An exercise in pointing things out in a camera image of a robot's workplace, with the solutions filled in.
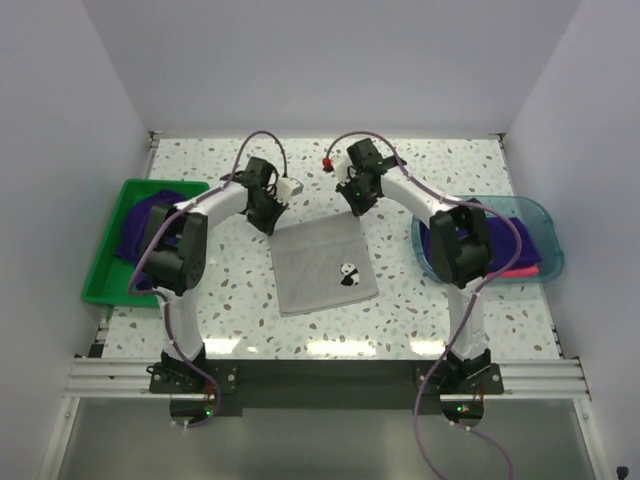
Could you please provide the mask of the grey white towel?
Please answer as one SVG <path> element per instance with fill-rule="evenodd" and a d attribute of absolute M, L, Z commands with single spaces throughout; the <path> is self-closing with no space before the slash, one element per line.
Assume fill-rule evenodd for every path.
<path fill-rule="evenodd" d="M 269 246 L 283 316 L 339 308 L 379 294 L 361 221 L 349 212 L 278 229 Z"/>

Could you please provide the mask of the purple towel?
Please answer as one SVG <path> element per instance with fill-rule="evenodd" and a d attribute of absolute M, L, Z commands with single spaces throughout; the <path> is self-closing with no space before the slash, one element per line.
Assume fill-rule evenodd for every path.
<path fill-rule="evenodd" d="M 116 248 L 116 257 L 136 267 L 144 251 L 142 242 L 151 209 L 158 204 L 182 202 L 186 197 L 178 192 L 162 189 L 157 193 L 139 200 L 127 212 L 120 229 L 120 243 Z"/>
<path fill-rule="evenodd" d="M 542 256 L 535 245 L 529 230 L 525 224 L 516 217 L 511 217 L 521 237 L 522 248 L 519 258 L 512 264 L 512 270 L 530 269 L 537 266 L 542 261 Z M 511 229 L 499 218 L 489 217 L 487 219 L 491 242 L 493 246 L 493 257 L 490 263 L 489 272 L 495 273 L 502 269 L 513 257 L 516 250 L 516 241 Z M 431 264 L 430 245 L 431 235 L 428 227 L 421 221 L 418 222 L 420 245 L 425 260 Z"/>

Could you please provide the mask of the pink towel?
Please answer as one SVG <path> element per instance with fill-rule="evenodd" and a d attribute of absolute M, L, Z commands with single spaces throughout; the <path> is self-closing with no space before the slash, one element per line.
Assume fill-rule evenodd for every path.
<path fill-rule="evenodd" d="M 498 278 L 521 279 L 521 278 L 536 277 L 539 275 L 539 273 L 540 273 L 539 267 L 537 265 L 531 265 L 528 267 L 506 270 L 502 273 L 493 272 L 491 276 L 498 277 Z"/>

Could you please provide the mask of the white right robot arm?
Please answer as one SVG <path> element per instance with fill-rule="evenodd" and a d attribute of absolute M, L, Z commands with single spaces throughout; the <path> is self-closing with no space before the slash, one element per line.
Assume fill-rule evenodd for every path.
<path fill-rule="evenodd" d="M 382 198 L 393 200 L 422 221 L 429 233 L 427 261 L 447 287 L 450 337 L 444 359 L 431 383 L 468 392 L 491 365 L 482 302 L 476 289 L 488 277 L 493 249 L 481 205 L 450 197 L 419 182 L 396 155 L 383 157 L 369 138 L 347 148 L 337 160 L 322 160 L 337 179 L 341 194 L 356 216 Z"/>

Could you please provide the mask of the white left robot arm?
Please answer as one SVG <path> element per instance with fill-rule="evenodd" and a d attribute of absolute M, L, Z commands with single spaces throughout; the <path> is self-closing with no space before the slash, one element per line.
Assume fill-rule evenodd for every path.
<path fill-rule="evenodd" d="M 302 184 L 279 174 L 268 161 L 252 157 L 223 184 L 178 203 L 151 208 L 142 253 L 130 286 L 143 276 L 156 297 L 164 324 L 164 366 L 185 392 L 201 390 L 208 379 L 206 350 L 197 320 L 197 287 L 207 268 L 208 235 L 228 218 L 242 215 L 258 231 L 272 235 L 280 216 Z"/>

